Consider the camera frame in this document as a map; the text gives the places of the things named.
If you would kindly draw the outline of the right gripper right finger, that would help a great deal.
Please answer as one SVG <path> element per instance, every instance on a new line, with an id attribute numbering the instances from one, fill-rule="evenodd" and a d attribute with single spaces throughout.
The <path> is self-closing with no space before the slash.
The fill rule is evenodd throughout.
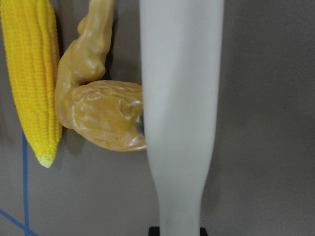
<path id="1" fill-rule="evenodd" d="M 204 227 L 201 227 L 199 232 L 200 232 L 199 234 L 200 236 L 206 236 L 206 229 Z"/>

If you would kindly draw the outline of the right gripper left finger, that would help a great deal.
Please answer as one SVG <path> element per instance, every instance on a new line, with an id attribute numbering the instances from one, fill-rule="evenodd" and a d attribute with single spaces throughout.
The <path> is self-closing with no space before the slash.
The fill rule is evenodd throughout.
<path id="1" fill-rule="evenodd" d="M 160 228 L 150 227 L 148 230 L 148 236 L 160 236 Z"/>

